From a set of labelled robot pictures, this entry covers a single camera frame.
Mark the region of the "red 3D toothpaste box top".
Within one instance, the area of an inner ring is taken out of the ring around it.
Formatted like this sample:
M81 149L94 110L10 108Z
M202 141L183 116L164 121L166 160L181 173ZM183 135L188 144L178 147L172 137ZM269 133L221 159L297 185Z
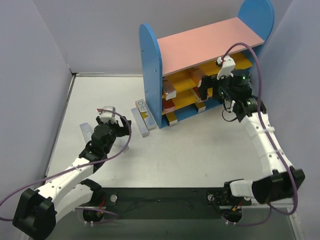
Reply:
M162 110L164 114L174 112L176 110L176 106L172 99L166 100L165 98L162 99Z

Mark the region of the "red 3d toothpaste box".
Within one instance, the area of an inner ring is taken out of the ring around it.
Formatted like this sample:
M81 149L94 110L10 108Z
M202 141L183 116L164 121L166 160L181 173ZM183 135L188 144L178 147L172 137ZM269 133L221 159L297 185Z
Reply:
M201 99L201 95L200 95L197 87L192 88L192 94L193 94L194 97L196 98L196 102L197 102L197 103L201 103L201 102L207 101L208 98L209 98L209 95L207 94L207 95L206 95L206 98L205 98L204 100L202 100L202 99Z
M166 100L165 98L162 99L162 110L164 114L174 112L176 110L176 106L172 99Z

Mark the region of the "black toothpaste box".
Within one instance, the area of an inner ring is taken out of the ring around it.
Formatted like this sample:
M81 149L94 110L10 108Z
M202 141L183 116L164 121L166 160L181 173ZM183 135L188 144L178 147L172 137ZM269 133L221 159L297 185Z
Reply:
M165 116L167 118L168 125L170 127L172 127L172 126L174 126L174 125L176 125L178 123L178 119L177 119L177 117L176 117L174 112L166 113Z

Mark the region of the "orange white RO toothpaste box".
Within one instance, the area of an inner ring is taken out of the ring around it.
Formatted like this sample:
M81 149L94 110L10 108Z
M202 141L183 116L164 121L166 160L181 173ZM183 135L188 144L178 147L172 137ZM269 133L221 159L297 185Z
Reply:
M188 73L193 80L193 82L196 84L197 87L201 85L202 82L202 76L205 75L205 73L200 68L190 68L188 69Z

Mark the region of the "silver RO toothpaste box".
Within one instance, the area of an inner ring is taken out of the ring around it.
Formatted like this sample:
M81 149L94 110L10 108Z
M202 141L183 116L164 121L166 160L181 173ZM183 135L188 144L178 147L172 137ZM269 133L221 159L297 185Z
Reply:
M203 102L195 103L195 106L197 108L197 113L202 113L206 110L206 105Z

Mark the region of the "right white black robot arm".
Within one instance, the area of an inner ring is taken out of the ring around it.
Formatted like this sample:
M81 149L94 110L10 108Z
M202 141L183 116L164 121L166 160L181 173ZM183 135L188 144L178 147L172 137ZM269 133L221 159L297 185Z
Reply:
M227 204L239 198L254 198L260 204L283 199L296 200L298 189L305 180L302 169L296 169L288 160L269 122L267 109L252 94L250 74L236 69L229 76L203 75L198 92L202 100L212 89L213 98L220 103L228 102L228 112L245 128L257 151L264 177L259 180L237 179L225 183L221 197Z

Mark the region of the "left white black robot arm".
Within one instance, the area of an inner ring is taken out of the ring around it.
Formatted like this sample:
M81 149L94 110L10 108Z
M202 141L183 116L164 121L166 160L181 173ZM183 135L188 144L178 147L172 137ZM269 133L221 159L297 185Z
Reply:
M112 116L96 118L91 140L64 171L48 177L47 183L20 196L12 220L14 227L34 240L45 240L56 223L78 206L100 203L102 193L90 187L93 175L106 161L117 138L132 135L131 120L121 116L121 123Z

